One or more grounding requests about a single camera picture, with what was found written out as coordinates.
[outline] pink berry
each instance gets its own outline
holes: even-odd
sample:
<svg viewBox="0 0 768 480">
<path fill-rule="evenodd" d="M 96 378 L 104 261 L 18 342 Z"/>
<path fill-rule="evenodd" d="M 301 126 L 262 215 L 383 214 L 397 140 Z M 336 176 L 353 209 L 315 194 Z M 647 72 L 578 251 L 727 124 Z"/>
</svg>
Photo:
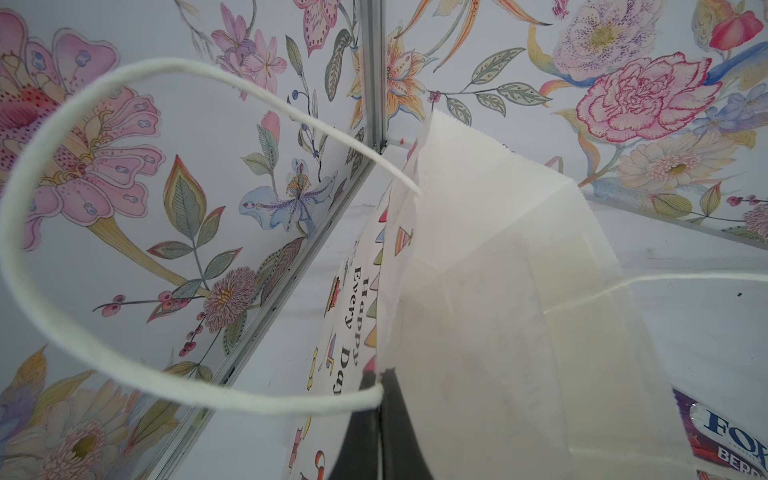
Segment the pink berry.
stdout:
<svg viewBox="0 0 768 480">
<path fill-rule="evenodd" d="M 101 316 L 113 316 L 120 311 L 120 303 L 110 303 L 101 311 Z"/>
</svg>

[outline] white cord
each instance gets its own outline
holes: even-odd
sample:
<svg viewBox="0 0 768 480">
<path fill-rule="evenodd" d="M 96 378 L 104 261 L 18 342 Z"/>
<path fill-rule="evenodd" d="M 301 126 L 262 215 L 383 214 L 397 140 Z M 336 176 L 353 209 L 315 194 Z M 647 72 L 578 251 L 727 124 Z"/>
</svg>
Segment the white cord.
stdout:
<svg viewBox="0 0 768 480">
<path fill-rule="evenodd" d="M 745 280 L 747 282 L 768 282 L 768 274 L 765 273 L 748 273 L 748 272 L 694 272 L 694 273 L 657 273 L 655 275 L 640 275 L 630 278 L 624 278 L 617 282 L 609 283 L 602 290 L 598 290 L 593 293 L 584 293 L 573 299 L 566 300 L 563 303 L 551 306 L 544 311 L 544 314 L 550 313 L 554 310 L 565 308 L 566 306 L 577 306 L 582 303 L 586 303 L 590 300 L 594 300 L 606 293 L 618 290 L 621 287 L 629 286 L 632 283 L 650 282 L 654 280 Z"/>
<path fill-rule="evenodd" d="M 0 260 L 6 285 L 26 316 L 51 341 L 74 358 L 101 370 L 122 382 L 153 395 L 188 405 L 211 409 L 230 409 L 271 415 L 329 415 L 377 407 L 383 388 L 375 385 L 367 390 L 340 396 L 268 397 L 238 390 L 225 389 L 203 382 L 181 379 L 168 373 L 149 369 L 103 344 L 69 315 L 48 301 L 32 281 L 22 259 L 22 231 L 27 208 L 38 179 L 54 157 L 58 145 L 65 139 L 75 122 L 86 116 L 97 102 L 132 81 L 165 72 L 200 75 L 232 85 L 264 100 L 287 113 L 292 119 L 314 127 L 329 137 L 380 164 L 417 195 L 418 186 L 381 155 L 337 129 L 310 117 L 271 93 L 242 78 L 199 61 L 181 58 L 153 58 L 118 68 L 69 98 L 46 121 L 22 151 L 5 186 L 0 205 Z"/>
</svg>

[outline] blue flower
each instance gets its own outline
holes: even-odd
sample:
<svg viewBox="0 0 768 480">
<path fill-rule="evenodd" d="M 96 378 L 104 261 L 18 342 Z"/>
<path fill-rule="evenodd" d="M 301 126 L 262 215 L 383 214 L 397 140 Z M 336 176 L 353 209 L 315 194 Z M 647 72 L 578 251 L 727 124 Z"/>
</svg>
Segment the blue flower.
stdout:
<svg viewBox="0 0 768 480">
<path fill-rule="evenodd" d="M 768 110 L 768 92 L 766 85 L 759 84 L 752 88 L 746 97 L 742 94 L 731 94 L 728 97 L 728 105 L 723 111 L 735 115 L 738 120 L 746 120 L 755 116 L 755 113 Z"/>
<path fill-rule="evenodd" d="M 709 131 L 719 130 L 722 132 L 737 131 L 737 115 L 724 108 L 717 111 L 717 107 L 709 107 L 705 118 L 697 118 L 691 122 L 690 126 L 694 128 L 696 135 L 704 135 Z"/>
<path fill-rule="evenodd" d="M 305 174 L 309 170 L 306 162 L 294 158 L 292 167 L 293 174 L 288 175 L 286 188 L 289 200 L 279 198 L 272 187 L 258 187 L 243 196 L 240 214 L 255 218 L 264 230 L 272 230 L 282 223 L 287 232 L 292 222 L 303 221 L 306 234 L 311 237 L 315 231 L 312 212 L 316 204 L 330 197 L 338 172 L 334 172 L 333 177 L 324 177 L 314 190 L 310 190 L 312 184 Z"/>
</svg>

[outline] white marble surface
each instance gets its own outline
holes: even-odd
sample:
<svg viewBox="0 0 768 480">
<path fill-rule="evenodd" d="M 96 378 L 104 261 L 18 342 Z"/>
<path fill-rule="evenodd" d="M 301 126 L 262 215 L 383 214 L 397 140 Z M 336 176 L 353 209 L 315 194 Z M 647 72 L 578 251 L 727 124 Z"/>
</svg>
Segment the white marble surface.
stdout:
<svg viewBox="0 0 768 480">
<path fill-rule="evenodd" d="M 400 164 L 406 151 L 385 157 Z M 236 387 L 268 395 L 306 386 L 327 285 L 389 177 L 377 167 L 253 354 Z M 768 251 L 611 207 L 593 210 L 627 276 L 693 270 L 768 271 Z M 632 286 L 673 385 L 768 439 L 768 295 L 765 283 L 676 280 Z M 175 478 L 279 478 L 293 419 L 218 412 Z"/>
</svg>

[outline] white paper bag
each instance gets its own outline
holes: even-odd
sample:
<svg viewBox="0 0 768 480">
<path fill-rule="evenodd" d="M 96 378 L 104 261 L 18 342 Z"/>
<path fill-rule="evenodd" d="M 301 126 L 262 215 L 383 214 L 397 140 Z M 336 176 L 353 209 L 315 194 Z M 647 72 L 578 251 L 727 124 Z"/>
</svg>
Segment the white paper bag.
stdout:
<svg viewBox="0 0 768 480">
<path fill-rule="evenodd" d="M 562 306 L 621 278 L 573 181 L 439 112 L 404 171 L 423 195 L 393 183 L 339 269 L 308 386 L 384 402 L 300 422 L 285 478 L 695 478 L 628 289 Z"/>
</svg>

